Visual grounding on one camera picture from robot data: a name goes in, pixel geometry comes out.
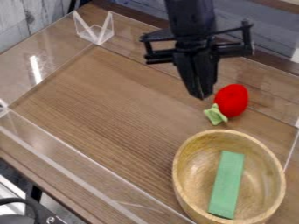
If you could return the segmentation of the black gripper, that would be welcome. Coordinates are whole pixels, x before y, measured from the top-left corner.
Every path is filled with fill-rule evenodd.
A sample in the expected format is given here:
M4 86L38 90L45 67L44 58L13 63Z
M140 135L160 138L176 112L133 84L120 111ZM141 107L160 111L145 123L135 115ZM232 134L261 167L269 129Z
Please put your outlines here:
M201 36L176 37L169 28L145 33L139 38L139 41L144 44L145 63L148 65L173 63L189 95L201 100L213 93L213 85L217 82L219 59L253 54L252 26L253 24L243 19L240 26L229 29L219 28L215 24L213 31ZM241 32L241 41L233 43L216 42L215 37L229 32ZM163 50L152 48L152 43L165 41L173 41L175 47ZM203 52L200 57L193 54L200 52Z

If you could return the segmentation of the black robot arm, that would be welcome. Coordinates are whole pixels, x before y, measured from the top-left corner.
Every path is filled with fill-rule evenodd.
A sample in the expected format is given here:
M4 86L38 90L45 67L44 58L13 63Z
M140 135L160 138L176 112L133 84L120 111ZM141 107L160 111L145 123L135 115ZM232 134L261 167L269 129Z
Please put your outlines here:
M189 95L204 100L213 93L221 58L253 54L252 24L217 25L212 0L164 0L169 27L140 36L148 65L172 63Z

